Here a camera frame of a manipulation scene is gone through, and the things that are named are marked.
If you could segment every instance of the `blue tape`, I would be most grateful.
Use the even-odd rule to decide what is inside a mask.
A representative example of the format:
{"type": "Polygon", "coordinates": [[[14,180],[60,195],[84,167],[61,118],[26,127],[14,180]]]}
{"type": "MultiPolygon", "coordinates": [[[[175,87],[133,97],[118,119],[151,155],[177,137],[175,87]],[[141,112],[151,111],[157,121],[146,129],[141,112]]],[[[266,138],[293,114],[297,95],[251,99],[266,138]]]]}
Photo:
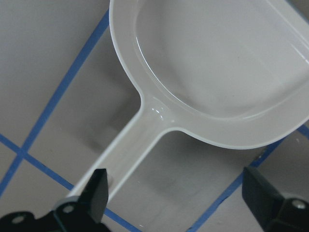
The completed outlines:
{"type": "MultiPolygon", "coordinates": [[[[253,162],[251,162],[250,166],[258,167],[260,166],[269,155],[282,143],[285,138],[270,144],[267,146],[267,149],[263,152],[263,154],[253,162]]],[[[211,204],[211,206],[199,217],[199,219],[187,230],[187,232],[196,232],[217,210],[220,204],[231,196],[236,189],[242,184],[242,176],[241,173],[224,191],[221,195],[211,204]]]]}
{"type": "Polygon", "coordinates": [[[9,170],[5,174],[3,180],[0,183],[0,196],[5,191],[6,187],[8,186],[9,182],[11,181],[13,175],[16,173],[17,168],[19,167],[21,161],[23,158],[27,158],[27,160],[33,162],[34,166],[37,166],[41,170],[45,170],[46,174],[50,177],[61,180],[61,183],[65,184],[66,187],[71,188],[71,185],[69,183],[65,183],[59,175],[56,175],[54,172],[52,172],[50,169],[43,168],[39,162],[34,161],[30,156],[27,156],[27,152],[29,151],[30,147],[32,146],[33,142],[37,138],[38,134],[42,130],[43,126],[47,122],[48,118],[50,117],[51,113],[55,109],[56,105],[60,101],[61,97],[69,87],[70,83],[72,82],[73,78],[79,71],[80,67],[106,30],[107,26],[109,25],[109,11],[105,13],[103,18],[100,20],[99,24],[93,31],[93,33],[90,35],[89,39],[81,49],[80,53],[76,57],[75,61],[72,63],[71,67],[69,68],[68,72],[62,79],[61,83],[57,87],[56,91],[52,95],[51,99],[49,100],[47,106],[43,110],[42,114],[40,115],[39,119],[33,126],[32,130],[30,131],[28,137],[24,141],[21,148],[14,145],[12,142],[10,142],[8,139],[6,139],[4,136],[0,136],[0,142],[8,146],[11,150],[17,153],[16,158],[12,162],[9,170]]]}
{"type": "Polygon", "coordinates": [[[9,167],[9,170],[6,172],[6,174],[4,175],[0,183],[0,197],[6,190],[7,186],[9,185],[11,179],[13,178],[14,174],[16,173],[22,161],[23,161],[23,157],[19,155],[17,155],[15,159],[13,160],[11,166],[9,167]]]}
{"type": "Polygon", "coordinates": [[[191,226],[187,232],[196,232],[217,210],[219,205],[232,195],[232,193],[241,185],[242,174],[240,174],[225,190],[221,195],[211,204],[211,206],[200,216],[200,218],[191,226]]]}
{"type": "Polygon", "coordinates": [[[10,148],[13,152],[17,153],[19,151],[19,147],[12,143],[10,140],[5,138],[2,134],[0,134],[0,142],[10,148]]]}
{"type": "Polygon", "coordinates": [[[25,140],[22,149],[26,152],[29,151],[30,147],[32,146],[34,140],[42,130],[43,126],[47,122],[48,118],[54,111],[56,105],[60,101],[61,97],[69,87],[70,83],[72,82],[73,78],[76,76],[77,72],[81,68],[82,64],[85,62],[87,57],[89,56],[90,52],[97,44],[99,38],[102,36],[104,31],[106,30],[107,26],[109,25],[109,11],[105,13],[103,18],[100,20],[99,24],[81,49],[80,53],[76,57],[75,61],[72,63],[71,67],[69,68],[68,72],[60,82],[59,86],[57,87],[56,91],[52,95],[51,99],[49,100],[47,106],[43,110],[42,114],[40,115],[39,119],[37,120],[36,124],[32,128],[31,132],[29,133],[27,139],[25,140]]]}
{"type": "Polygon", "coordinates": [[[305,125],[302,125],[297,129],[302,135],[304,135],[307,139],[309,139],[309,128],[305,125]]]}
{"type": "Polygon", "coordinates": [[[61,184],[63,187],[65,187],[68,190],[72,190],[72,188],[74,187],[73,184],[71,184],[69,181],[67,181],[66,179],[64,179],[63,177],[61,177],[60,175],[58,175],[57,173],[55,173],[53,170],[51,170],[50,168],[46,167],[44,164],[42,164],[41,162],[39,162],[37,159],[35,159],[34,157],[32,157],[29,154],[26,154],[24,157],[25,160],[27,160],[30,164],[32,164],[34,167],[36,167],[37,169],[41,170],[43,173],[45,173],[46,175],[48,175],[50,178],[52,178],[53,180],[55,180],[56,182],[58,182],[59,184],[61,184]]]}
{"type": "Polygon", "coordinates": [[[111,211],[110,209],[106,208],[104,214],[108,216],[110,219],[117,222],[119,225],[123,226],[130,232],[142,232],[139,229],[137,229],[135,226],[131,225],[129,222],[124,220],[123,218],[119,217],[116,213],[111,211]]]}

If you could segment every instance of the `screw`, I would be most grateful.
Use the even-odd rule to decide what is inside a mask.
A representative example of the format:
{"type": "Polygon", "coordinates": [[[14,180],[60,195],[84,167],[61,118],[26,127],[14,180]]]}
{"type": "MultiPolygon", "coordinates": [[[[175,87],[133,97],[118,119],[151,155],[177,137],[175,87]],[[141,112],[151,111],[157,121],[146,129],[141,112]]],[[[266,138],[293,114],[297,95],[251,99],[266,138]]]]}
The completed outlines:
{"type": "Polygon", "coordinates": [[[294,207],[296,207],[297,209],[305,209],[306,208],[306,204],[303,201],[298,200],[298,199],[293,200],[292,205],[294,207]]]}
{"type": "Polygon", "coordinates": [[[19,223],[21,223],[22,221],[24,221],[24,219],[25,219],[25,216],[24,216],[24,215],[18,215],[17,217],[14,217],[14,218],[12,219],[12,223],[13,223],[13,224],[19,224],[19,223]]]}
{"type": "Polygon", "coordinates": [[[74,206],[73,205],[67,205],[66,207],[64,207],[62,209],[62,211],[66,214],[71,213],[74,210],[74,206]]]}

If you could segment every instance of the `gray floor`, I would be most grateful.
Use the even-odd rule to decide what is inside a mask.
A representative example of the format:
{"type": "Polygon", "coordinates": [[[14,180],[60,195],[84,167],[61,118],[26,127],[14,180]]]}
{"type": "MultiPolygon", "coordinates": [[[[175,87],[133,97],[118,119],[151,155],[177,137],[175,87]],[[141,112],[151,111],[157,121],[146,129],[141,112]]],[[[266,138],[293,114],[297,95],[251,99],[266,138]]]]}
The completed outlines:
{"type": "MultiPolygon", "coordinates": [[[[40,217],[66,196],[138,111],[140,99],[107,29],[33,140],[28,150],[33,159],[23,159],[16,173],[7,172],[14,167],[18,149],[8,140],[22,147],[109,1],[3,0],[0,4],[0,216],[28,210],[40,217]],[[39,162],[46,167],[39,170],[39,162]],[[59,184],[63,179],[49,170],[69,183],[59,184]]],[[[109,203],[103,221],[119,232],[184,232],[191,227],[189,231],[194,231],[195,221],[242,168],[268,149],[222,149],[171,132],[109,203]]],[[[308,200],[308,151],[309,133],[295,131],[259,170],[280,191],[308,200]]],[[[198,231],[260,232],[240,190],[224,200],[198,231]]]]}

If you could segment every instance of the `glossy surface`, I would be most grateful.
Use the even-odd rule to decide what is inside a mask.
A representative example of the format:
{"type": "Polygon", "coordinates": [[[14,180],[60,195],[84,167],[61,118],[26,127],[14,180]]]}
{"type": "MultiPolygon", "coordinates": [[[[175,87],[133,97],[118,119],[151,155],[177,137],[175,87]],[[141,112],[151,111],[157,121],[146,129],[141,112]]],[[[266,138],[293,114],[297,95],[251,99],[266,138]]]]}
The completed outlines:
{"type": "Polygon", "coordinates": [[[107,168],[112,198],[168,131],[246,149],[309,117],[309,26],[286,2],[112,0],[110,25],[141,108],[70,195],[107,168]]]}

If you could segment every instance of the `pan handle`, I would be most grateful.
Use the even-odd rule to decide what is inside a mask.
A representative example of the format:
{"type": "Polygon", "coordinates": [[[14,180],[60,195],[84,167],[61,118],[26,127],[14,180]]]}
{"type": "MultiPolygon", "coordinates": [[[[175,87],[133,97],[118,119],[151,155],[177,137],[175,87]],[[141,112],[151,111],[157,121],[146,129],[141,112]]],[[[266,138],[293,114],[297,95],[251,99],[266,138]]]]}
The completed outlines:
{"type": "Polygon", "coordinates": [[[111,179],[109,200],[167,132],[172,131],[169,109],[158,104],[142,105],[136,115],[100,155],[68,196],[79,195],[95,169],[106,168],[111,179]]]}

